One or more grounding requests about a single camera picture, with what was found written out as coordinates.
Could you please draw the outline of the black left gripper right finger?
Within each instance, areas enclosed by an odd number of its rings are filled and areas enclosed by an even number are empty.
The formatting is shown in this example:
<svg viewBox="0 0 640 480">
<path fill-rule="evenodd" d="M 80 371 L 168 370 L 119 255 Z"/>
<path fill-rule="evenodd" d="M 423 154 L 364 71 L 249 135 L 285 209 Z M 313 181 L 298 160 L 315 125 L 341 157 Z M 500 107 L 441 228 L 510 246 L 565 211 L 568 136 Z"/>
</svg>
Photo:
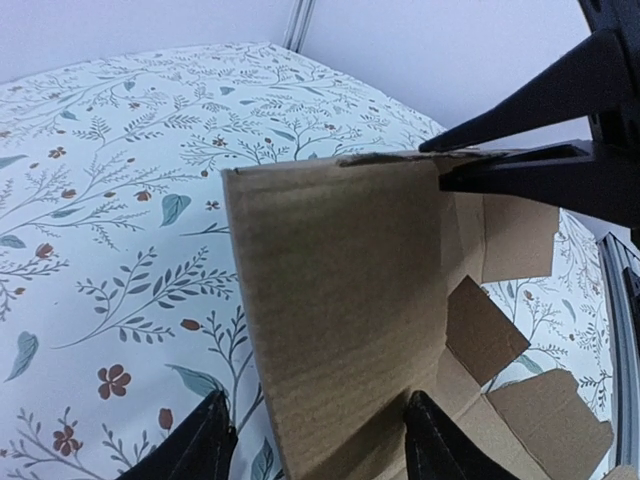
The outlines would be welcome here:
<svg viewBox="0 0 640 480">
<path fill-rule="evenodd" d="M 487 456 L 424 391 L 403 412 L 409 480 L 516 480 Z"/>
</svg>

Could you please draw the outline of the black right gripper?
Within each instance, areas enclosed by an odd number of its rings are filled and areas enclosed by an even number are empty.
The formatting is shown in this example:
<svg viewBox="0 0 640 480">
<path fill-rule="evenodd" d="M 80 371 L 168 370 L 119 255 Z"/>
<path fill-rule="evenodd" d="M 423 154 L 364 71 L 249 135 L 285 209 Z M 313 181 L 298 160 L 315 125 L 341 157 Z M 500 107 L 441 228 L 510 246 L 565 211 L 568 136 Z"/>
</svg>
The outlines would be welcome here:
<svg viewBox="0 0 640 480">
<path fill-rule="evenodd" d="M 423 142 L 419 150 L 457 150 L 589 115 L 594 138 L 638 150 L 639 2 L 579 4 L 591 36 L 494 108 Z M 624 101 L 623 51 L 633 91 Z"/>
</svg>

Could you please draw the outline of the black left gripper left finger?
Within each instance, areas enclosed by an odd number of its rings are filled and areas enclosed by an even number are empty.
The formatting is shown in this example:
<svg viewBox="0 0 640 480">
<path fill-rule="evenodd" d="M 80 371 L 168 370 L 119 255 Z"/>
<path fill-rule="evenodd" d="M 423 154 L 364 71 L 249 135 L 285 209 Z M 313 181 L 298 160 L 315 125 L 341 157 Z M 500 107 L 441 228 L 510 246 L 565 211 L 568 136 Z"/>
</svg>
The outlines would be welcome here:
<svg viewBox="0 0 640 480">
<path fill-rule="evenodd" d="M 118 480 L 227 480 L 237 443 L 227 396 L 212 391 L 158 448 Z"/>
</svg>

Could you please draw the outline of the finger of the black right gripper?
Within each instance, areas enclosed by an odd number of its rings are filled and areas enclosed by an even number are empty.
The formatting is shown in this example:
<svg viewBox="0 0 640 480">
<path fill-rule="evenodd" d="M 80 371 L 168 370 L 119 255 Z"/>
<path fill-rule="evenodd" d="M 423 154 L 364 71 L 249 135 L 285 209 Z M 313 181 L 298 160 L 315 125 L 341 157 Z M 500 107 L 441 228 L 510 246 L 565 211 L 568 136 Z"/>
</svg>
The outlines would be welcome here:
<svg viewBox="0 0 640 480">
<path fill-rule="evenodd" d="M 457 166 L 444 191 L 511 195 L 639 228 L 639 152 L 595 141 L 526 150 Z"/>
</svg>

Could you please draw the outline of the brown cardboard box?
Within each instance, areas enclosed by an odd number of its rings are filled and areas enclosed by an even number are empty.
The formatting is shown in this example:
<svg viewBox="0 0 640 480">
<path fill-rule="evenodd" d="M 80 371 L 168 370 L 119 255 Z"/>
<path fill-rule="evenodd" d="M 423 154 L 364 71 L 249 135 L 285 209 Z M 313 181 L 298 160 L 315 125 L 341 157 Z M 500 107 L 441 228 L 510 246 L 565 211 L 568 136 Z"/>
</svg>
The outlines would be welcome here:
<svg viewBox="0 0 640 480">
<path fill-rule="evenodd" d="M 440 162 L 226 170 L 226 212 L 289 479 L 407 479 L 408 406 L 432 398 L 488 456 L 479 479 L 586 479 L 613 440 L 567 370 L 483 387 L 529 343 L 487 282 L 550 274 L 557 208 L 438 187 Z"/>
</svg>

